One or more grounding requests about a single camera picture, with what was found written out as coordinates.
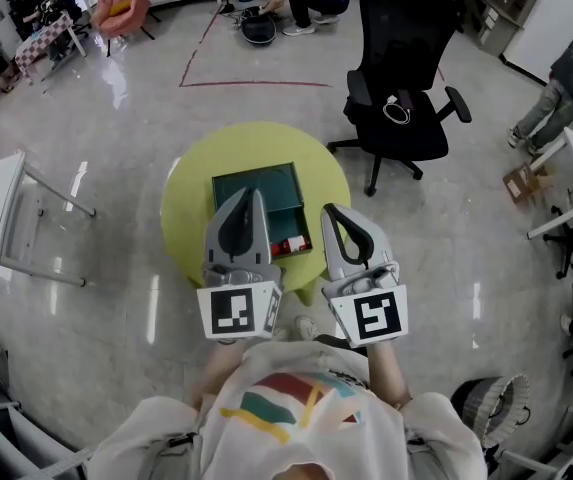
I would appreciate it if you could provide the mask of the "black mesh office chair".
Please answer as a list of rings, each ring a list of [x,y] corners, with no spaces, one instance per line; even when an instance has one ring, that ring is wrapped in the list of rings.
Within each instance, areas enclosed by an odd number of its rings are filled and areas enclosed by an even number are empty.
[[[359,148],[373,156],[367,196],[376,192],[383,160],[406,166],[414,179],[423,176],[419,163],[449,152],[442,122],[451,114],[472,120],[460,92],[448,86],[447,103],[436,109],[428,95],[439,62],[456,31],[452,0],[359,0],[363,32],[359,66],[348,72],[344,114],[355,127],[352,140],[330,142],[327,148]],[[397,91],[408,90],[414,104],[405,110]]]

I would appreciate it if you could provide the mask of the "cardboard box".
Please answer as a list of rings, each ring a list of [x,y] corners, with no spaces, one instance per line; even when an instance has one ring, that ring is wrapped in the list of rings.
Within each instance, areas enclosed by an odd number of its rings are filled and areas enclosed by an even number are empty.
[[[554,177],[545,166],[533,170],[528,164],[517,167],[502,178],[516,205],[534,204],[539,196],[554,185]]]

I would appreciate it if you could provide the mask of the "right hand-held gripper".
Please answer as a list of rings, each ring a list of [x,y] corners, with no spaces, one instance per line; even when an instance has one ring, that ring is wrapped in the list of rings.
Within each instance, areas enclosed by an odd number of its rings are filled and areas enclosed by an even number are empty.
[[[393,261],[382,228],[360,212],[334,203],[324,205],[321,225],[332,281],[322,293],[350,347],[406,335],[407,288],[399,282],[399,263]],[[342,233],[357,246],[356,253],[346,249]]]

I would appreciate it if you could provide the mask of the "white metal rack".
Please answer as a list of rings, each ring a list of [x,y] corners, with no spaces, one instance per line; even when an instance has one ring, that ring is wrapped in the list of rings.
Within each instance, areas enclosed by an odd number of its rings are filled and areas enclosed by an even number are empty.
[[[0,403],[0,480],[87,480],[89,457],[42,430],[18,403]]]

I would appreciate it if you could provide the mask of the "person's white printed shirt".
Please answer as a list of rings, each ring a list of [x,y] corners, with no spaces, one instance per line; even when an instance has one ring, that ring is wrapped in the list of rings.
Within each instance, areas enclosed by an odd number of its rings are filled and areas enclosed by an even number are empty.
[[[487,480],[476,435],[427,392],[401,409],[368,357],[317,341],[246,347],[201,408],[141,401],[96,448],[89,480]]]

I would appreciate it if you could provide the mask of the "person's right forearm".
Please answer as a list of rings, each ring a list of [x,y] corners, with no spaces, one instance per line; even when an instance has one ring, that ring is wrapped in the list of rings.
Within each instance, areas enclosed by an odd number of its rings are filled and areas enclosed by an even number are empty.
[[[371,391],[394,409],[411,400],[408,385],[399,366],[393,341],[380,341],[366,347]]]

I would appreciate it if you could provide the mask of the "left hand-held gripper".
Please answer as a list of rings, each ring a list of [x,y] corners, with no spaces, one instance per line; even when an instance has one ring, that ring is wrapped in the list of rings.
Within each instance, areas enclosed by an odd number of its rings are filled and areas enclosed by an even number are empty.
[[[253,188],[238,190],[216,211],[207,226],[205,286],[197,290],[205,337],[217,341],[272,337],[282,298],[283,270],[263,265],[259,271],[222,265],[271,261],[263,196]]]

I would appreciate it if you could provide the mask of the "red small object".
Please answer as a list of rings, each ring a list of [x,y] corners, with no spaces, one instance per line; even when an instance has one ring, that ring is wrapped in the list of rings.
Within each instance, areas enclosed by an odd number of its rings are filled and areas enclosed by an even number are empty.
[[[273,257],[288,256],[300,252],[308,251],[311,249],[310,240],[304,235],[297,235],[288,237],[278,243],[270,245],[271,254]]]

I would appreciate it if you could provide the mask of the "person's black trousers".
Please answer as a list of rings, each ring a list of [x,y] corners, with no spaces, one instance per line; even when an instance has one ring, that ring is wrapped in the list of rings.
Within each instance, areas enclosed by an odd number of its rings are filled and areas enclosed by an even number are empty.
[[[360,354],[364,357],[368,356],[367,348],[366,347],[357,347],[353,348],[350,346],[349,342],[346,339],[338,338],[328,334],[320,334],[314,338],[314,341],[320,342],[330,347],[334,347],[337,349],[348,350],[357,354]]]

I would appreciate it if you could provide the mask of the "gray cabinet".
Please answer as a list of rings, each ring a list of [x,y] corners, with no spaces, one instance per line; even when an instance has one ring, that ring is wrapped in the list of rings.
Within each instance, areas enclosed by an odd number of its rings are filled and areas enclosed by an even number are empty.
[[[501,57],[537,0],[467,0],[465,29],[484,52]]]

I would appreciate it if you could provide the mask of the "person's left forearm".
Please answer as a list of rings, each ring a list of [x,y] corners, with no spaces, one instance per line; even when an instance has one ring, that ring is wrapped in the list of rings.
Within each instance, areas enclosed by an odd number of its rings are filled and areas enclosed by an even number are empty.
[[[216,342],[193,391],[192,406],[199,410],[207,396],[216,396],[232,373],[240,366],[245,353],[244,340]]]

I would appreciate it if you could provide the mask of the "checkered cloth table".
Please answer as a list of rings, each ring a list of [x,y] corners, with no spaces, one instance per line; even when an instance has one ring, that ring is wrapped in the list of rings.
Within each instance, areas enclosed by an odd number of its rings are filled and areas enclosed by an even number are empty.
[[[17,48],[15,52],[15,63],[30,85],[33,85],[35,82],[31,66],[38,57],[42,53],[46,53],[48,47],[63,34],[70,37],[75,48],[82,57],[87,56],[87,52],[73,30],[73,20],[69,13],[66,10],[63,10],[55,21],[44,25],[40,30],[34,32]]]

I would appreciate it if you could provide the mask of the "person's white shoe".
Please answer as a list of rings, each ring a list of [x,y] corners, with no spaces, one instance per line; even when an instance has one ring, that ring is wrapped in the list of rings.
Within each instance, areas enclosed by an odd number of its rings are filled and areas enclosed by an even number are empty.
[[[308,316],[298,316],[295,326],[302,341],[314,341],[320,335],[317,323]]]

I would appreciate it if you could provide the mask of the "dark green drawer box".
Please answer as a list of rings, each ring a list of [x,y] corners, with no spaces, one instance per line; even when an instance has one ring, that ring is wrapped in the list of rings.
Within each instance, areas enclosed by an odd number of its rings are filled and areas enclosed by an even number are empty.
[[[240,189],[259,190],[264,200],[270,245],[288,237],[304,235],[312,248],[297,254],[313,250],[304,198],[293,162],[219,175],[212,178],[212,188],[216,210]]]

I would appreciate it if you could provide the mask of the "round yellow-green table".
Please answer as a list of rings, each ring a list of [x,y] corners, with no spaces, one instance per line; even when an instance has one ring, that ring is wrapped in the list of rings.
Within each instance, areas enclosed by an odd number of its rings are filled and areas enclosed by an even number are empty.
[[[205,229],[214,215],[212,178],[293,163],[303,195],[313,250],[286,257],[283,291],[313,305],[326,262],[320,224],[327,203],[351,205],[345,174],[326,147],[296,128],[274,122],[244,122],[221,128],[193,144],[169,174],[161,203],[161,227],[169,255],[195,288],[203,286]]]

